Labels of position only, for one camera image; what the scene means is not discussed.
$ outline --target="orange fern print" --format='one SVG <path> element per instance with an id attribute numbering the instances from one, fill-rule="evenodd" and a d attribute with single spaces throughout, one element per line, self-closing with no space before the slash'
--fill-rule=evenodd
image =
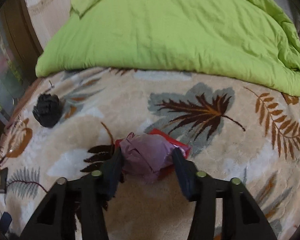
<path id="1" fill-rule="evenodd" d="M 293 96 L 289 96 L 285 93 L 281 93 L 284 100 L 286 101 L 287 105 L 293 104 L 296 105 L 297 103 L 299 103 L 299 98 L 298 97 L 293 97 Z"/>
<path id="2" fill-rule="evenodd" d="M 287 159 L 289 153 L 294 159 L 294 151 L 297 149 L 300 152 L 300 124 L 282 114 L 283 110 L 277 109 L 279 104 L 274 102 L 270 93 L 262 93 L 258 96 L 251 89 L 244 88 L 257 97 L 255 112 L 260 114 L 259 124 L 264 124 L 265 136 L 270 130 L 272 149 L 277 145 L 279 157 L 281 153 L 284 153 L 284 157 Z"/>

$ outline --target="purple plastic bag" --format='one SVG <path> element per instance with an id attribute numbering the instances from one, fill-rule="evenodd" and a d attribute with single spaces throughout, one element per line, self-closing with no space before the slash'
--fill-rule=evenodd
<path id="1" fill-rule="evenodd" d="M 120 142 L 124 157 L 123 171 L 127 174 L 142 176 L 147 182 L 157 180 L 160 170 L 173 164 L 172 150 L 176 146 L 161 135 L 130 133 Z M 189 147 L 181 148 L 184 156 Z"/>

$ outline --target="silver bolt head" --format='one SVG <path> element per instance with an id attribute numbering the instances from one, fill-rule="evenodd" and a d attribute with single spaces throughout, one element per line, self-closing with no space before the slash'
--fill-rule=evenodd
<path id="1" fill-rule="evenodd" d="M 63 185 L 63 184 L 65 184 L 67 182 L 67 179 L 66 178 L 59 178 L 58 180 L 57 180 L 57 183 L 59 184 L 59 185 Z"/>

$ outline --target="fleece blanket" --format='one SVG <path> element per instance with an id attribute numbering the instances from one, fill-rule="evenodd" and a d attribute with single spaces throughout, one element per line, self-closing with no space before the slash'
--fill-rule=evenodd
<path id="1" fill-rule="evenodd" d="M 32 114 L 44 92 L 64 104 L 52 129 Z M 226 77 L 99 67 L 44 79 L 2 135 L 8 180 L 0 217 L 9 212 L 10 232 L 19 235 L 58 178 L 97 170 L 115 140 L 153 128 L 190 145 L 199 170 L 239 177 L 279 240 L 300 225 L 300 98 Z M 104 212 L 110 239 L 187 239 L 194 205 L 174 173 L 154 184 L 127 176 Z M 80 228 L 78 215 L 77 239 Z M 215 240 L 220 228 L 218 203 Z"/>
<path id="2" fill-rule="evenodd" d="M 72 0 L 36 74 L 96 65 L 203 72 L 300 96 L 300 41 L 273 0 Z"/>

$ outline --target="gray leaf print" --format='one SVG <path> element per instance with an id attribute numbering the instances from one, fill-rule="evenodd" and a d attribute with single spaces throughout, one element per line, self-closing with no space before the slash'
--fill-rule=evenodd
<path id="1" fill-rule="evenodd" d="M 279 234 L 282 232 L 282 226 L 279 219 L 275 219 L 272 222 L 270 222 L 270 226 L 275 234 L 275 236 L 278 238 Z"/>
<path id="2" fill-rule="evenodd" d="M 7 192 L 12 191 L 21 198 L 32 196 L 34 199 L 37 196 L 38 188 L 41 188 L 47 193 L 47 190 L 39 183 L 39 179 L 40 168 L 37 171 L 32 168 L 30 173 L 30 171 L 24 167 L 23 170 L 15 171 L 7 180 Z"/>
<path id="3" fill-rule="evenodd" d="M 248 168 L 245 167 L 244 173 L 243 173 L 243 180 L 242 180 L 242 182 L 243 182 L 244 185 L 247 184 L 247 169 L 248 169 Z"/>
<path id="4" fill-rule="evenodd" d="M 86 88 L 95 85 L 99 80 L 100 78 L 96 78 L 85 83 L 81 82 L 79 84 L 79 87 L 75 88 L 63 97 L 63 100 L 65 100 L 65 104 L 63 106 L 63 114 L 59 120 L 59 123 L 63 123 L 66 119 L 80 112 L 84 106 L 84 102 L 86 99 L 102 91 L 102 89 L 99 89 L 90 93 L 80 93 Z"/>
<path id="5" fill-rule="evenodd" d="M 241 130 L 245 128 L 226 115 L 234 102 L 234 90 L 226 88 L 212 91 L 198 83 L 185 95 L 162 93 L 150 95 L 148 109 L 160 119 L 147 127 L 145 133 L 157 128 L 172 138 L 192 146 L 192 154 L 200 153 L 220 134 L 224 119 L 231 120 Z"/>

